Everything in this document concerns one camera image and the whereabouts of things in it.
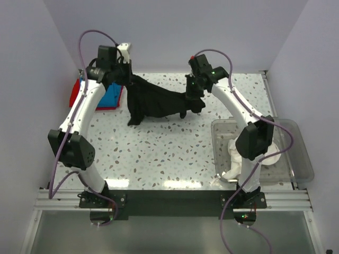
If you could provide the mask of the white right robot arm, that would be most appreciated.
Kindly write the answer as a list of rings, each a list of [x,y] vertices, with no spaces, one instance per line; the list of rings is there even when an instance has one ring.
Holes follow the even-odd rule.
[[[223,67],[191,67],[191,72],[186,75],[187,93],[190,97],[201,97],[205,90],[224,104],[240,128],[235,146],[242,157],[238,180],[242,191],[236,194],[236,202],[247,208],[254,203],[253,192],[260,187],[261,164],[273,141],[274,120],[270,115],[263,116],[246,101],[232,85],[231,74]]]

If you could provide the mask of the black t shirt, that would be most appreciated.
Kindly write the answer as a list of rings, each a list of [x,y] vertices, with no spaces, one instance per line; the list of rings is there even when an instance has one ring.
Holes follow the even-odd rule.
[[[145,117],[163,118],[178,114],[183,119],[188,111],[198,114],[206,106],[202,99],[190,100],[185,92],[162,88],[138,75],[131,76],[126,89],[130,113],[128,126],[140,125]]]

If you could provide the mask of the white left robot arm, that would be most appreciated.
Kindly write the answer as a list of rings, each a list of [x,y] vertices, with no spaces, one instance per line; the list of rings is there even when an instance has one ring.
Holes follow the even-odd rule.
[[[108,87],[113,83],[128,84],[131,74],[131,61],[115,63],[110,68],[86,67],[69,114],[58,129],[48,133],[54,164],[61,162],[72,174],[77,174],[85,188],[93,193],[91,201],[97,207],[107,206],[110,195],[104,191],[106,182],[94,164],[95,148],[87,140],[88,128]]]

